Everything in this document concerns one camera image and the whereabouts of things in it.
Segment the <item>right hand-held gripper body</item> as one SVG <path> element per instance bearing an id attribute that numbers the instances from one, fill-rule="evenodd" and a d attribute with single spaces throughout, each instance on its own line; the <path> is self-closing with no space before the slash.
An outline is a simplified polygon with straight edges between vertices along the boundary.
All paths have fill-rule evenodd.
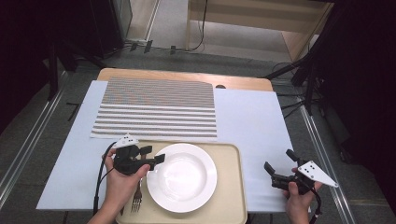
<path id="1" fill-rule="evenodd" d="M 299 166 L 294 175 L 289 176 L 278 175 L 274 169 L 271 169 L 271 181 L 274 188 L 283 190 L 289 189 L 289 182 L 295 182 L 300 195 L 304 195 L 308 191 L 311 191 L 316 182 L 334 188 L 339 187 L 339 185 L 313 161 L 308 161 Z"/>

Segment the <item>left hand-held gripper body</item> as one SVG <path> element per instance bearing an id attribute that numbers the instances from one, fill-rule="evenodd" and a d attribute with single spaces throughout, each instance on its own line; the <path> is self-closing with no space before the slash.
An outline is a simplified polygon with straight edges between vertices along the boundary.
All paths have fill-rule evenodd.
<path id="1" fill-rule="evenodd" d="M 124 174 L 135 174 L 144 164 L 148 164 L 146 155 L 140 154 L 140 148 L 137 144 L 139 141 L 131 136 L 125 134 L 119 141 L 115 143 L 113 148 L 116 149 L 116 156 L 114 158 L 114 168 Z"/>

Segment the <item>white plate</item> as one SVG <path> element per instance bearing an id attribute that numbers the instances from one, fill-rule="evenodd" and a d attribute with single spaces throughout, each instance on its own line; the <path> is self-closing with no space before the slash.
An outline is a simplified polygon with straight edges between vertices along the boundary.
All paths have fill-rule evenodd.
<path id="1" fill-rule="evenodd" d="M 214 194 L 217 167 L 202 148 L 186 143 L 164 147 L 164 162 L 147 175 L 148 192 L 161 208 L 188 213 L 202 207 Z"/>

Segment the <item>wooden-handled fork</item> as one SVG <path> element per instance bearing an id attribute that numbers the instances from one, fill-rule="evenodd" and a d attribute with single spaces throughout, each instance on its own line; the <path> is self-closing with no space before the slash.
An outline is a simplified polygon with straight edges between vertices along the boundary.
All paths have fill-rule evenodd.
<path id="1" fill-rule="evenodd" d="M 133 202 L 132 202 L 132 207 L 131 207 L 132 212 L 138 212 L 140 205 L 142 203 L 141 184 L 142 184 L 142 180 L 139 180 L 136 191 L 134 193 Z"/>

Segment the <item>beige tray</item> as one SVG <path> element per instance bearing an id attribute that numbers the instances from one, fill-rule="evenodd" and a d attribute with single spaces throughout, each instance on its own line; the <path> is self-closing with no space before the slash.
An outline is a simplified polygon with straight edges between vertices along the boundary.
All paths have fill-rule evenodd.
<path id="1" fill-rule="evenodd" d="M 148 155 L 153 158 L 164 147 L 178 144 L 175 141 L 142 141 L 140 147 L 152 146 Z M 142 203 L 138 212 L 132 212 L 130 200 L 124 206 L 119 224 L 245 224 L 248 217 L 243 174 L 239 150 L 231 144 L 192 142 L 202 148 L 214 161 L 218 182 L 214 194 L 202 207 L 188 212 L 175 213 L 161 208 L 149 194 L 147 175 L 141 184 Z"/>

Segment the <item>person's left hand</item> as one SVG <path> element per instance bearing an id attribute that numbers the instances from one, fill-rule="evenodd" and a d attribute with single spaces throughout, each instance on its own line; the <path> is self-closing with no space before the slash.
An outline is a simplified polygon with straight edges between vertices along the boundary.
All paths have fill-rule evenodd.
<path id="1" fill-rule="evenodd" d="M 106 176 L 106 197 L 102 209 L 112 208 L 121 210 L 121 208 L 134 195 L 139 181 L 146 176 L 150 166 L 144 164 L 133 175 L 124 175 L 114 168 L 113 155 L 116 153 L 111 148 L 105 156 Z"/>

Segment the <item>person's right hand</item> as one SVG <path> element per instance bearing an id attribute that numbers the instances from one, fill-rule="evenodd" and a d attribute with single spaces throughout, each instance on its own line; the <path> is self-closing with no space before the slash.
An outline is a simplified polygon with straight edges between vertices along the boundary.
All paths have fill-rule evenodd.
<path id="1" fill-rule="evenodd" d="M 288 217 L 308 217 L 308 208 L 316 198 L 313 192 L 300 195 L 297 184 L 289 182 L 289 189 L 284 190 L 283 194 L 287 198 L 286 213 Z"/>

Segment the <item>striped placemat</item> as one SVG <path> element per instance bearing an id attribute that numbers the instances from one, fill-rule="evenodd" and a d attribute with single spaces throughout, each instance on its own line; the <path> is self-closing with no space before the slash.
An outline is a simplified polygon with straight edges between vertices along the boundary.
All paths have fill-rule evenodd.
<path id="1" fill-rule="evenodd" d="M 214 88 L 200 81 L 111 78 L 91 136 L 127 133 L 139 140 L 215 141 Z"/>

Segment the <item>light blue table mat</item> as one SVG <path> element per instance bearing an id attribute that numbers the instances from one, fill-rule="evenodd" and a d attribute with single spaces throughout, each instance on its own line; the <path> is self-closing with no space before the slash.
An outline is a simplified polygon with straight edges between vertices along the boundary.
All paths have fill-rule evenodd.
<path id="1" fill-rule="evenodd" d="M 112 142 L 90 133 L 107 83 L 94 81 L 55 162 L 38 201 L 40 210 L 91 210 L 101 157 Z M 281 175 L 295 163 L 286 155 L 292 147 L 277 96 L 272 91 L 215 89 L 218 140 L 235 145 L 241 155 L 249 213 L 285 210 L 282 191 L 271 186 L 263 169 L 269 162 Z"/>

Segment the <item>black metal stand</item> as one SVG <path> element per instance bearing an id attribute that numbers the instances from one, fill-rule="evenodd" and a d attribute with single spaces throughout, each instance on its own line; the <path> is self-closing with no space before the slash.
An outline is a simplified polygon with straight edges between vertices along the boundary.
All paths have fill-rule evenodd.
<path id="1" fill-rule="evenodd" d="M 291 83 L 294 87 L 301 86 L 305 80 L 307 80 L 306 92 L 304 96 L 303 105 L 309 116 L 312 115 L 311 105 L 314 91 L 314 82 L 318 72 L 317 66 L 324 50 L 330 46 L 331 40 L 335 37 L 335 29 L 337 22 L 342 17 L 345 9 L 345 4 L 349 0 L 326 0 L 327 2 L 333 3 L 333 7 L 330 11 L 330 16 L 324 24 L 324 28 L 319 35 L 317 41 L 312 46 L 311 50 L 300 60 L 291 63 L 275 72 L 263 76 L 268 80 L 272 80 L 279 77 L 292 69 L 296 68 L 297 72 L 291 79 Z"/>
<path id="2" fill-rule="evenodd" d="M 49 97 L 51 101 L 59 90 L 58 81 L 58 66 L 57 62 L 60 61 L 67 71 L 75 71 L 77 69 L 76 60 L 73 54 L 76 53 L 84 59 L 93 63 L 100 69 L 106 68 L 106 65 L 96 59 L 87 50 L 83 49 L 76 43 L 67 39 L 52 39 L 48 43 L 49 53 Z"/>

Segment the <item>black cabinet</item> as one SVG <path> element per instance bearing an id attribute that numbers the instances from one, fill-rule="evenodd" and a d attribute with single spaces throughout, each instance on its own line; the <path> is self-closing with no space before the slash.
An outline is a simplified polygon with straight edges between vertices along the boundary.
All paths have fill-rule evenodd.
<path id="1" fill-rule="evenodd" d="M 99 57 L 121 49 L 126 41 L 133 12 L 130 0 L 90 0 Z"/>

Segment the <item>light wooden shelf unit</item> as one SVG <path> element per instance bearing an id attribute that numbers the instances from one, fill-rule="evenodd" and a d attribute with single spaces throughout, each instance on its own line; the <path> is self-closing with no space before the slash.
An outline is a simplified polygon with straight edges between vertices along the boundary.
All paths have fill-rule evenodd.
<path id="1" fill-rule="evenodd" d="M 210 21 L 278 30 L 293 62 L 319 35 L 333 3 L 326 0 L 188 0 L 190 21 Z"/>

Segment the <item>metal floor rail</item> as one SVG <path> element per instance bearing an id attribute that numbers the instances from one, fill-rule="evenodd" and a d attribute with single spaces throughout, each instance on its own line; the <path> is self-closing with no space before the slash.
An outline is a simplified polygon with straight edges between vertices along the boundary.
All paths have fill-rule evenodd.
<path id="1" fill-rule="evenodd" d="M 35 124 L 29 130 L 27 136 L 21 139 L 21 147 L 15 159 L 10 164 L 10 167 L 7 169 L 5 176 L 0 181 L 0 210 L 4 207 L 7 198 L 13 190 L 19 176 L 21 175 L 25 164 L 30 159 L 41 134 L 44 132 L 48 122 L 50 121 L 50 118 L 52 117 L 52 114 L 59 104 L 64 94 L 64 88 L 66 87 L 69 79 L 70 75 L 66 71 L 63 71 L 59 80 L 58 92 L 51 100 L 45 103 L 39 114 L 39 117 L 35 121 Z"/>
<path id="2" fill-rule="evenodd" d="M 343 188 L 337 178 L 337 175 L 332 167 L 332 163 L 327 154 L 326 148 L 321 140 L 318 128 L 316 126 L 316 123 L 314 122 L 314 118 L 308 114 L 304 105 L 301 106 L 301 113 L 304 118 L 305 126 L 313 142 L 314 149 L 318 155 L 320 167 L 339 185 L 338 188 L 330 187 L 330 192 L 332 194 L 332 200 L 334 201 L 342 223 L 357 224 L 356 219 L 354 218 L 354 215 L 348 204 L 347 197 L 343 192 Z"/>

